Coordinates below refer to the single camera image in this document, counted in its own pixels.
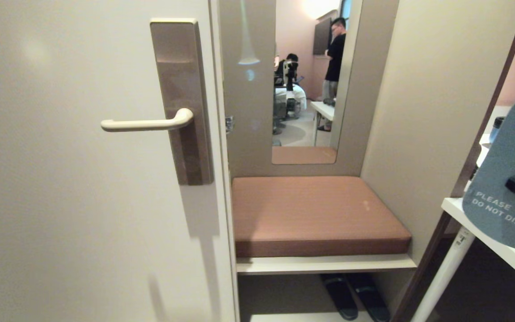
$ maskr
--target door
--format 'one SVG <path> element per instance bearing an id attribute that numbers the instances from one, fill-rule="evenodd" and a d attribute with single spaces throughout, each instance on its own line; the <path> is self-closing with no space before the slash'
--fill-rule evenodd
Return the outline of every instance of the door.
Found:
<path id="1" fill-rule="evenodd" d="M 235 320 L 209 4 L 0 0 L 0 322 Z M 164 118 L 152 18 L 198 21 L 211 184 L 100 126 Z"/>

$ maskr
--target slipper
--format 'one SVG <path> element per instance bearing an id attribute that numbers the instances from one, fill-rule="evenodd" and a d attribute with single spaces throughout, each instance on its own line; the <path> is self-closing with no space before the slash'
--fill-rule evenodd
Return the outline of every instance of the slipper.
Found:
<path id="1" fill-rule="evenodd" d="M 317 127 L 317 130 L 319 130 L 319 131 L 325 131 L 325 132 L 331 132 L 331 129 L 326 130 L 326 129 L 325 129 L 325 126 L 319 126 L 319 127 Z"/>
<path id="2" fill-rule="evenodd" d="M 321 274 L 321 280 L 341 317 L 348 321 L 355 320 L 359 310 L 345 277 L 342 274 Z"/>
<path id="3" fill-rule="evenodd" d="M 371 275 L 368 273 L 345 274 L 349 285 L 367 309 L 367 313 L 375 322 L 389 322 L 391 314 L 388 311 L 383 298 L 380 297 Z"/>

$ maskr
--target wooden shelf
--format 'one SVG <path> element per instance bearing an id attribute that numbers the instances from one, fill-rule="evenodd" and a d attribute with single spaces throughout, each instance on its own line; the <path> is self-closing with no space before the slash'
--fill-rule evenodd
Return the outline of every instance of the wooden shelf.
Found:
<path id="1" fill-rule="evenodd" d="M 414 269 L 407 254 L 238 258 L 239 275 L 284 275 Z"/>
<path id="2" fill-rule="evenodd" d="M 492 251 L 498 254 L 506 263 L 515 269 L 515 248 L 499 243 L 481 232 L 464 214 L 462 210 L 462 198 L 445 198 L 442 202 L 442 209 L 448 212 L 452 218 L 460 222 L 462 226 L 470 230 L 476 238 L 481 240 Z"/>
<path id="3" fill-rule="evenodd" d="M 342 322 L 319 275 L 242 276 L 241 322 Z M 355 322 L 372 322 L 359 298 Z"/>

